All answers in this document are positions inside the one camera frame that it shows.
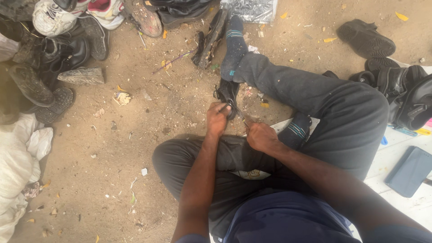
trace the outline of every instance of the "sandy ground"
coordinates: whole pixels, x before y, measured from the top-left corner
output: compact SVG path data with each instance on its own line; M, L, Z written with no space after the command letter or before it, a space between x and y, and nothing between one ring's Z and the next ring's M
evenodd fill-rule
M131 24L124 22L111 32L109 58L103 62L92 59L87 64L105 70L106 84L65 83L73 89L75 100L52 124L52 152L41 161L41 179L43 183L50 179L51 185L30 200L27 211L33 212L19 221L11 243L93 243L96 235L100 243L170 242L178 202L158 178L151 155L165 140L205 134L206 110L216 101L212 94L220 75L218 69L198 69L191 56L176 61L167 72L151 72L162 60L196 48L195 41L188 45L185 40L196 40L198 31L208 29L218 3L214 7L203 23L170 30L166 39L145 38L149 50L144 50L136 31L130 31ZM258 38L258 24L245 24L244 34L249 33L248 44L258 47L275 64L318 74L332 70L347 79L364 70L365 59L339 39L331 43L322 39L337 37L336 29L342 23L359 18L375 22L378 31L396 43L393 58L409 64L425 58L424 64L432 65L431 9L428 0L280 0L276 20L263 28L264 38ZM398 19L395 11L409 20ZM288 16L282 19L279 16L284 12ZM223 40L212 64L220 64L225 51ZM117 85L133 97L126 106L113 101ZM261 107L258 90L252 89L249 94L246 89L241 85L237 97L244 113L268 124L292 117L294 109L266 96L270 107ZM151 101L144 99L144 91ZM94 114L100 108L105 114L96 118ZM117 126L114 130L111 121ZM196 127L188 126L189 122L197 123ZM230 122L226 133L244 134L238 118ZM97 155L95 159L91 158L93 154ZM143 168L148 169L146 176L141 175ZM137 203L128 213L133 205L130 186L135 178ZM45 208L35 211L42 204ZM56 217L50 215L55 208ZM35 223L26 223L28 219ZM44 229L53 235L43 238Z

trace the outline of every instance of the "trousers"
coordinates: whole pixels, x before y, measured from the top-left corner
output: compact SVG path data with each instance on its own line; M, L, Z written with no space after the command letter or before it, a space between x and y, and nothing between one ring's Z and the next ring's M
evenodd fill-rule
M295 68L276 66L261 54L247 53L234 73L299 112L320 119L301 153L320 159L364 180L387 125L388 102L364 83L329 78ZM202 139L171 139L156 147L152 161L174 198L179 200ZM231 172L258 169L271 175L248 180ZM209 230L223 238L237 209L247 200L279 191L317 195L278 160L252 149L244 137L222 136L216 155L216 178L209 211Z

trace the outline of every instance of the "man's hand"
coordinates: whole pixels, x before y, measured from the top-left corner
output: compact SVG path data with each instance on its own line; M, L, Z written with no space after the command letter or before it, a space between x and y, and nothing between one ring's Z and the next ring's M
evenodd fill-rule
M281 142L277 138L276 131L262 122L254 122L249 116L245 116L247 140L249 145L258 151L267 153Z
M213 102L207 111L207 134L221 137L226 125L226 116L231 110L230 106L221 110L226 103Z

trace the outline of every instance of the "sock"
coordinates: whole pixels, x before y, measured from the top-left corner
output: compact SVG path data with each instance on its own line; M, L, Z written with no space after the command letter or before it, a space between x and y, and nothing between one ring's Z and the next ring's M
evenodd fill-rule
M277 137L286 146L298 150L309 137L312 120L305 114L297 112L291 123Z
M239 16L234 15L229 21L226 32L226 54L220 65L220 76L226 81L232 81L238 64L248 52L242 31L243 23Z

